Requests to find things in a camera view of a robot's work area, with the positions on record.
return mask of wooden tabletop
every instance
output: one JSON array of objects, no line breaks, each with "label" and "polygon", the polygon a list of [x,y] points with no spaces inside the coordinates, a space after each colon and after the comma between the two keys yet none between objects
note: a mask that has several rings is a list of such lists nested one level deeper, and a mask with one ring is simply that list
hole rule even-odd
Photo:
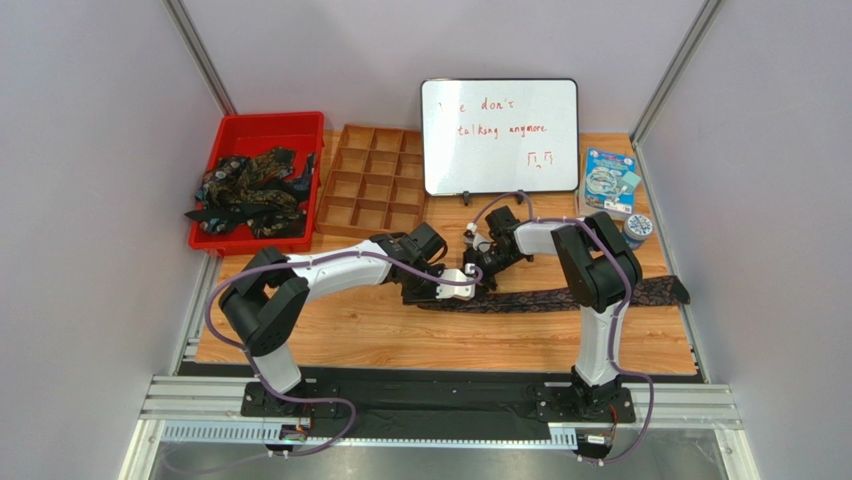
[{"label": "wooden tabletop", "polygon": [[[330,165],[339,132],[326,132],[322,165]],[[632,155],[625,134],[582,134],[580,151],[589,147]],[[447,265],[461,265],[462,232],[493,196],[473,196],[465,207],[457,197],[428,197],[424,221],[447,241]],[[571,193],[533,194],[536,216],[574,216]],[[637,190],[637,212],[650,216],[644,187]],[[526,206],[507,200],[515,215],[526,218]],[[480,228],[487,232],[485,221]],[[352,246],[360,240],[317,234],[312,252]],[[644,278],[668,274],[656,235],[636,256]],[[250,256],[226,257],[219,279],[243,269]],[[536,256],[497,276],[499,292],[543,290],[565,286],[555,256]],[[237,339],[218,307],[213,321]],[[577,359],[580,312],[469,314],[404,306],[400,286],[357,287],[306,305],[290,337],[300,365],[346,367],[439,368],[458,370],[568,371]],[[204,331],[198,362],[245,363],[242,353]],[[620,363],[650,373],[694,374],[683,321],[677,307],[631,307],[623,327]]]}]

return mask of red plastic tray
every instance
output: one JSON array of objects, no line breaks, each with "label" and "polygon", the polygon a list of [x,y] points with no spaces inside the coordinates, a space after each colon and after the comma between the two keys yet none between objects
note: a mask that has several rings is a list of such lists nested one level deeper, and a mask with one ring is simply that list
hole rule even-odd
[{"label": "red plastic tray", "polygon": [[320,112],[298,112],[264,115],[231,115],[219,124],[219,133],[213,144],[206,170],[216,165],[221,157],[229,155],[259,155],[272,147],[290,148],[296,151],[294,160],[295,178],[302,174],[308,155],[316,152],[314,177],[311,182],[311,198],[302,204],[307,210],[305,235],[294,238],[257,239],[245,225],[240,225],[227,235],[209,235],[194,223],[189,233],[189,246],[204,250],[210,255],[250,255],[264,247],[277,247],[284,253],[304,252],[311,248],[314,234],[314,212],[319,188],[320,158],[322,158],[323,127],[325,119]]}]

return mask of blue box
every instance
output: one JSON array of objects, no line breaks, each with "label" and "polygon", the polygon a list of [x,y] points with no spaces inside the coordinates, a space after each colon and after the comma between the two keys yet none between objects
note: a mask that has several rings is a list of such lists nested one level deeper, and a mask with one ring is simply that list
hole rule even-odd
[{"label": "blue box", "polygon": [[604,211],[613,219],[626,219],[634,212],[634,195],[640,182],[635,158],[590,148],[586,152],[580,189],[575,195],[577,216]]}]

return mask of wooden organizer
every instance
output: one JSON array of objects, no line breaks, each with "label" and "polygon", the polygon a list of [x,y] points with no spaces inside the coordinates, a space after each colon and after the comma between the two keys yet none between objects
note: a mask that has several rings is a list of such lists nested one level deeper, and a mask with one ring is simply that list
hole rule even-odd
[{"label": "wooden organizer", "polygon": [[425,203],[419,131],[346,125],[320,197],[316,228],[356,238],[407,233],[423,221]]}]

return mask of dark patterned fabric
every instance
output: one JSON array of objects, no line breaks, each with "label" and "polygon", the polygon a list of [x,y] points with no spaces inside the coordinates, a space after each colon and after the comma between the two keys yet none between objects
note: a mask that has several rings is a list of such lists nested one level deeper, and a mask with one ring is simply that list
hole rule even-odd
[{"label": "dark patterned fabric", "polygon": [[[675,276],[647,278],[633,289],[631,306],[662,306],[689,303],[689,292]],[[451,298],[418,304],[424,310],[465,313],[539,313],[579,310],[568,288],[519,293],[482,293],[471,300]]]},{"label": "dark patterned fabric", "polygon": [[212,235],[231,233],[248,225],[255,238],[304,235],[305,212],[298,205],[310,195],[313,155],[301,176],[293,173],[296,152],[275,147],[254,158],[220,158],[216,168],[204,173],[195,198],[202,209],[186,213]]}]

